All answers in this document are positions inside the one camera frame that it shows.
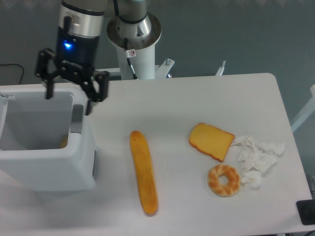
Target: black cable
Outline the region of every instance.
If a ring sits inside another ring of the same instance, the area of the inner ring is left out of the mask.
[[[312,233],[314,233],[315,232],[315,230],[312,230],[312,231],[309,231],[307,234],[305,234],[304,236],[309,236],[309,235],[311,235]]]
[[[125,38],[125,51],[127,51],[127,50],[128,50],[128,39]],[[134,72],[133,66],[132,66],[132,64],[130,62],[130,58],[127,58],[127,62],[128,62],[128,65],[129,65],[129,67],[131,69],[133,79],[134,80],[138,80],[139,78],[136,76],[136,72]]]
[[[118,2],[117,2],[117,0],[114,0],[114,9],[115,9],[115,15],[119,16],[119,9],[118,9]]]
[[[21,84],[22,82],[22,78],[23,78],[23,75],[24,75],[24,67],[20,64],[16,64],[16,63],[10,63],[10,64],[0,64],[0,66],[11,66],[11,65],[15,65],[15,66],[18,66],[22,69],[22,74],[21,74],[21,77],[20,77],[20,80],[19,80],[19,85]]]

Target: blue led light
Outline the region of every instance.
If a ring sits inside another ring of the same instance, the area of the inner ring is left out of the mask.
[[[65,45],[65,48],[67,48],[67,49],[72,48],[72,44],[69,44],[67,42],[64,42],[63,44]]]

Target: white bin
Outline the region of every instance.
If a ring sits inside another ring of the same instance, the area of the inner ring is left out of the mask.
[[[0,88],[0,169],[36,191],[87,190],[96,144],[84,116],[86,97],[78,88]],[[59,148],[68,135],[66,147]]]

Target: crumpled tissue paper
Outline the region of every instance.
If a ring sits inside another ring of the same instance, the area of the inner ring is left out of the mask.
[[[278,157],[284,151],[284,143],[263,143],[255,141],[252,136],[241,136],[232,142],[231,146],[247,146],[249,151],[242,152],[238,161],[241,162],[241,182],[245,190],[258,189],[261,183],[261,173],[265,173],[276,164]]]

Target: donut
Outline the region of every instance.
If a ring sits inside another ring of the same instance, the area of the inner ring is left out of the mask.
[[[219,177],[221,176],[227,177],[227,184],[220,183]],[[211,190],[220,197],[231,197],[240,189],[241,178],[235,168],[219,164],[209,170],[208,185]]]

